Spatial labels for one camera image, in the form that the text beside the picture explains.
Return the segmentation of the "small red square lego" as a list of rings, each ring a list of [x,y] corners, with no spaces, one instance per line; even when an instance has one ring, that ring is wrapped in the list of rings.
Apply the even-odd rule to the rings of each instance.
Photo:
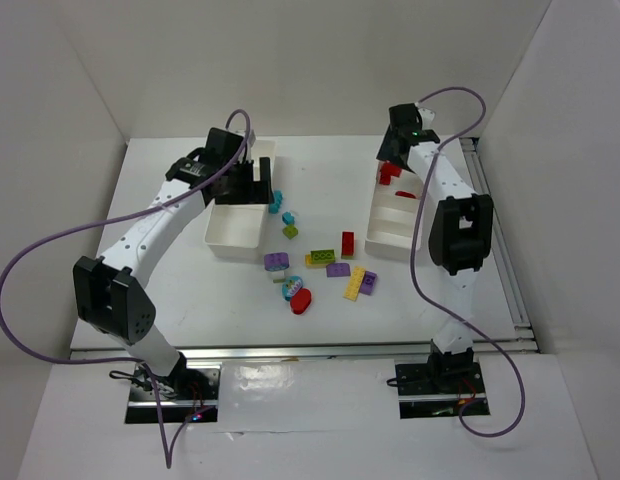
[[[378,183],[380,185],[390,185],[392,182],[392,178],[393,178],[392,169],[388,165],[384,165],[379,170]]]

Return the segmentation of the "long cyan lego brick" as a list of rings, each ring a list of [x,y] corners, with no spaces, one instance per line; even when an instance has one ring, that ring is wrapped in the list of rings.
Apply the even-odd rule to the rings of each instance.
[[[273,191],[273,200],[268,206],[268,212],[270,214],[277,214],[283,203],[283,193],[280,190]]]

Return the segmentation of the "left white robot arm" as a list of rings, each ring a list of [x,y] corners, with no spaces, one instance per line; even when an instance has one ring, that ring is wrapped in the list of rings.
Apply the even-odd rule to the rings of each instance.
[[[206,143],[174,162],[150,205],[110,248],[73,267],[78,316],[141,361],[137,385],[169,395],[203,386],[183,353],[155,325],[156,308],[145,288],[161,258],[208,205],[267,207],[274,200],[275,144],[213,128]]]

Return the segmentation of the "red oval lego piece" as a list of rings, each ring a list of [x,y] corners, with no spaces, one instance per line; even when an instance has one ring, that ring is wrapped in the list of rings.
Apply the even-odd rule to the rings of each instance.
[[[295,315],[302,315],[312,303],[312,293],[301,288],[289,301],[290,309]]]

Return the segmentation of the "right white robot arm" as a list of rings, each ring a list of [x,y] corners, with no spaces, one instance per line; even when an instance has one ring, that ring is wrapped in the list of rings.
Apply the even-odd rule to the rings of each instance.
[[[494,204],[462,179],[415,103],[389,108],[377,158],[423,181],[416,228],[422,225],[425,203],[435,207],[427,246],[441,276],[441,298],[432,305],[445,314],[430,341],[426,364],[405,368],[387,384],[400,394],[448,393],[467,383],[474,368],[469,321],[475,282],[491,252]]]

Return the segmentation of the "cyan patterned lego piece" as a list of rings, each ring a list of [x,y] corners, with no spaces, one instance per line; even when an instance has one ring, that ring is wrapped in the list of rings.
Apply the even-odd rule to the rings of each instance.
[[[281,285],[282,296],[286,301],[290,301],[303,288],[304,282],[300,276],[288,276]]]

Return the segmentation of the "small cyan lego brick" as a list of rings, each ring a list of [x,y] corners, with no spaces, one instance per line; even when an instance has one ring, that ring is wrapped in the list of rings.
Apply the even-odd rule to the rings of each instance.
[[[294,225],[295,217],[291,212],[284,212],[282,214],[282,221],[284,222],[285,225]]]

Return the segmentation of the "red studded lego brick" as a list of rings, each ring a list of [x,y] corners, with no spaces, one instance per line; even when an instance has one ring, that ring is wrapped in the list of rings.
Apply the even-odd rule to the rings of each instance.
[[[394,195],[402,198],[418,199],[415,194],[402,190],[395,191]]]

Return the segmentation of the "small lime green lego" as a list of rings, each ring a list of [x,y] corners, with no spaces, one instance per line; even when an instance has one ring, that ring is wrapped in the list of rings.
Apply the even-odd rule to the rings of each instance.
[[[293,239],[293,238],[295,238],[299,234],[299,230],[293,224],[286,225],[282,229],[282,232],[283,232],[284,236],[286,238],[288,238],[288,239]]]

